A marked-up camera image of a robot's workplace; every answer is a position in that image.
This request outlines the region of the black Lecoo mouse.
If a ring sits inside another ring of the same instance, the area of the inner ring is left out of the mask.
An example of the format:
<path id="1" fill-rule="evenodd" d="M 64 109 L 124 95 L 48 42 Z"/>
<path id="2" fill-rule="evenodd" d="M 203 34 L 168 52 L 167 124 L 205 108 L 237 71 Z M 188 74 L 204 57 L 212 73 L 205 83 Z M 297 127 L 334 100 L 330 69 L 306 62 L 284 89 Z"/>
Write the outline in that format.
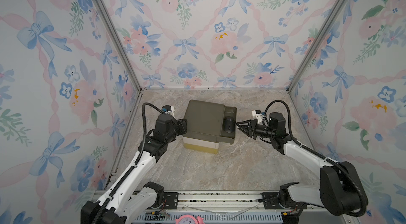
<path id="1" fill-rule="evenodd" d="M 223 119 L 223 131 L 228 134 L 235 132 L 235 119 L 233 117 L 226 116 Z"/>

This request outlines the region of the olive green top drawer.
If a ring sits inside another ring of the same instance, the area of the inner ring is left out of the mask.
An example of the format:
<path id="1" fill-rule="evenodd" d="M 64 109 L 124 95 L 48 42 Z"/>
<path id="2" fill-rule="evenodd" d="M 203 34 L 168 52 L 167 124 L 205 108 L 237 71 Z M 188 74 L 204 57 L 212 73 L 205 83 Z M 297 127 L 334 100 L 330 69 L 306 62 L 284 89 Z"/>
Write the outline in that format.
<path id="1" fill-rule="evenodd" d="M 225 106 L 219 141 L 230 145 L 235 142 L 237 108 Z"/>

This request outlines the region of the three-drawer storage cabinet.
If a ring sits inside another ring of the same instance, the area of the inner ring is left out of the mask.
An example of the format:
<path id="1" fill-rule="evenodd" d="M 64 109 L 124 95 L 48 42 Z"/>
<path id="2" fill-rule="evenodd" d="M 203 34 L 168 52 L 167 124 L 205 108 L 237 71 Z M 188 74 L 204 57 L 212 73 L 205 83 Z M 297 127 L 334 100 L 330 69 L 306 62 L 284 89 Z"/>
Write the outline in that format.
<path id="1" fill-rule="evenodd" d="M 190 100 L 185 119 L 187 133 L 182 136 L 189 150 L 217 154 L 225 106 L 213 102 Z"/>

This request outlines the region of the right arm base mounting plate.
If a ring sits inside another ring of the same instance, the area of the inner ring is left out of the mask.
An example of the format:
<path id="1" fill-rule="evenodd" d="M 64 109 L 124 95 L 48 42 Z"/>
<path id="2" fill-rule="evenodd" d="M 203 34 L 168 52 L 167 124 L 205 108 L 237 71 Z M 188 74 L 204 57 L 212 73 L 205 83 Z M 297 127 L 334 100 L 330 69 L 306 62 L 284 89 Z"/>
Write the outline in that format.
<path id="1" fill-rule="evenodd" d="M 290 196 L 282 194 L 279 192 L 263 192 L 261 193 L 258 203 L 263 204 L 265 209 L 285 209 L 288 211 L 299 210 L 301 207 L 307 209 L 308 204 L 304 202 L 295 202 Z"/>

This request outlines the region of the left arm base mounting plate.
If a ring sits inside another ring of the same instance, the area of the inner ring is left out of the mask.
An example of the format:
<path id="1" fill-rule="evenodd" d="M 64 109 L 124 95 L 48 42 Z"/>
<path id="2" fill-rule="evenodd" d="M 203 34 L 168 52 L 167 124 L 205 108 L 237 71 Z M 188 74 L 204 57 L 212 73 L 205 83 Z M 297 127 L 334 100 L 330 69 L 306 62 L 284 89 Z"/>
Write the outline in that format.
<path id="1" fill-rule="evenodd" d="M 150 209 L 175 210 L 178 208 L 178 192 L 159 192 L 155 203 Z"/>

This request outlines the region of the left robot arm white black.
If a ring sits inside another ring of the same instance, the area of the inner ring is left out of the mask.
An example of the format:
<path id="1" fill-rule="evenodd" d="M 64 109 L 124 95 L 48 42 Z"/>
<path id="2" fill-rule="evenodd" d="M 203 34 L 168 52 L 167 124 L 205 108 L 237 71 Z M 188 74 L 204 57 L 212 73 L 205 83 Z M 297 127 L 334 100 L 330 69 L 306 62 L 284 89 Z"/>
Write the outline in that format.
<path id="1" fill-rule="evenodd" d="M 155 128 L 146 133 L 139 150 L 115 183 L 95 202 L 88 201 L 80 212 L 81 224 L 131 224 L 149 208 L 163 205 L 163 186 L 154 182 L 135 189 L 167 151 L 169 143 L 187 132 L 187 120 L 171 113 L 160 114 Z"/>

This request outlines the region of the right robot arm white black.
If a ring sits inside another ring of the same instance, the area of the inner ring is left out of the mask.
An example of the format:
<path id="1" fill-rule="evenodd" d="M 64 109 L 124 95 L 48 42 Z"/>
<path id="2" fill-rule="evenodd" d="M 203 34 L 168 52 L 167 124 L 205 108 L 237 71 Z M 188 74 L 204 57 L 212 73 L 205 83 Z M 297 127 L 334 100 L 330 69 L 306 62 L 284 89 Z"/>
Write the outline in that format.
<path id="1" fill-rule="evenodd" d="M 271 113 L 269 118 L 236 123 L 236 127 L 252 139 L 260 139 L 282 155 L 296 160 L 317 176 L 317 187 L 286 183 L 280 187 L 278 196 L 264 198 L 263 202 L 288 210 L 297 217 L 308 205 L 322 207 L 334 216 L 361 217 L 369 203 L 357 171 L 350 162 L 338 162 L 319 154 L 297 140 L 292 133 L 291 117 Z"/>

